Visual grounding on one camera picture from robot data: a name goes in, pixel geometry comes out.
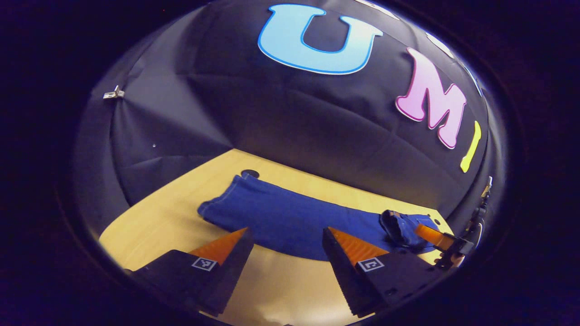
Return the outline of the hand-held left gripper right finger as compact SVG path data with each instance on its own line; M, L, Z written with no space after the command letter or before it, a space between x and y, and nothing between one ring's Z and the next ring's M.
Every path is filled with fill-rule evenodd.
M357 317L398 309L444 275L408 250L388 252L332 227L323 229L323 249Z

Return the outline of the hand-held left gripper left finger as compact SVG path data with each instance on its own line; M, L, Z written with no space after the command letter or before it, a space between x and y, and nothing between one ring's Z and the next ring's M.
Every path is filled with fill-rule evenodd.
M253 247L253 233L245 227L190 252L168 250L125 272L168 305L217 317L224 313Z

